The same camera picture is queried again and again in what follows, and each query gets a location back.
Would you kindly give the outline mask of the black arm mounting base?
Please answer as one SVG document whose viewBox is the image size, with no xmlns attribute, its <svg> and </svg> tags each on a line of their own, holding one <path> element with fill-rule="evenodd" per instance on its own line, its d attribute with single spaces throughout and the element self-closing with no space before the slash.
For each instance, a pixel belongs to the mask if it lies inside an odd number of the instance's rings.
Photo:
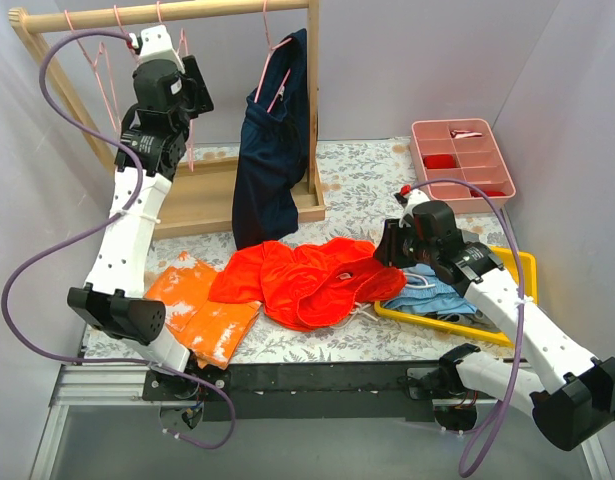
<svg viewBox="0 0 615 480">
<path fill-rule="evenodd" d="M 234 364 L 194 369 L 199 386 L 153 370 L 142 398 L 189 406 L 190 425 L 259 419 L 394 418 L 469 430 L 494 405 L 483 393 L 449 391 L 435 360 Z"/>
</svg>

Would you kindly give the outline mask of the navy blue shorts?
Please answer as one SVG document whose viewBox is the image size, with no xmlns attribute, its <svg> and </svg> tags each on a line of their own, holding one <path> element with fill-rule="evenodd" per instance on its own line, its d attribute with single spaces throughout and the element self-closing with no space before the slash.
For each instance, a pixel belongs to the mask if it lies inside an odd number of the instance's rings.
<svg viewBox="0 0 615 480">
<path fill-rule="evenodd" d="M 309 165 L 309 98 L 307 31 L 289 34 L 292 41 L 274 56 L 274 80 L 291 70 L 283 94 L 271 113 L 270 93 L 256 104 L 256 88 L 246 98 L 232 202 L 232 231 L 237 249 L 279 240 L 298 230 L 292 188 Z"/>
</svg>

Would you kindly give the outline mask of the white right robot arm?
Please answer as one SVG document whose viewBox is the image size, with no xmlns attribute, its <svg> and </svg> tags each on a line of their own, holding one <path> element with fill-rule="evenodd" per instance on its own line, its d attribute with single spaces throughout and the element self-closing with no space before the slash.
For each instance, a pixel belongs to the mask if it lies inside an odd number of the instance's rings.
<svg viewBox="0 0 615 480">
<path fill-rule="evenodd" d="M 466 343 L 439 361 L 439 383 L 447 395 L 458 398 L 476 390 L 503 400 L 511 389 L 511 406 L 530 416 L 563 451 L 615 421 L 615 358 L 598 359 L 521 294 L 519 276 L 457 227 L 448 204 L 423 202 L 407 208 L 401 219 L 386 220 L 374 256 L 388 267 L 431 267 L 520 347 L 532 367 L 513 374 L 510 364 Z"/>
</svg>

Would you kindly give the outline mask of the bright orange mesh shorts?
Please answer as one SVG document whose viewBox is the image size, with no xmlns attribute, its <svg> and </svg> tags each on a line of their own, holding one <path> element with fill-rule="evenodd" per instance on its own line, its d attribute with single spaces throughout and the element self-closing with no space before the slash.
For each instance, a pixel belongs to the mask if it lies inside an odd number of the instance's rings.
<svg viewBox="0 0 615 480">
<path fill-rule="evenodd" d="M 395 298 L 406 277 L 374 258 L 369 241 L 337 237 L 291 248 L 266 241 L 237 251 L 209 290 L 220 303 L 260 302 L 267 317 L 298 331 L 340 323 L 358 303 Z"/>
</svg>

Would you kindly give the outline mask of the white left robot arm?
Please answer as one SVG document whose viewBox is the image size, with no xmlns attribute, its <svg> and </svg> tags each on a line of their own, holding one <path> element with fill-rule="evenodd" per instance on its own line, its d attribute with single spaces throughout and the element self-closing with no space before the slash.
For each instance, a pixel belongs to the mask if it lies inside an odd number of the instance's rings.
<svg viewBox="0 0 615 480">
<path fill-rule="evenodd" d="M 133 348 L 159 370 L 170 368 L 165 387 L 180 400 L 200 386 L 187 367 L 190 351 L 165 325 L 166 308 L 144 298 L 144 271 L 158 214 L 185 154 L 191 122 L 213 102 L 194 56 L 180 64 L 153 59 L 133 73 L 134 104 L 122 120 L 114 174 L 112 223 L 97 259 L 68 305 L 91 327 Z"/>
</svg>

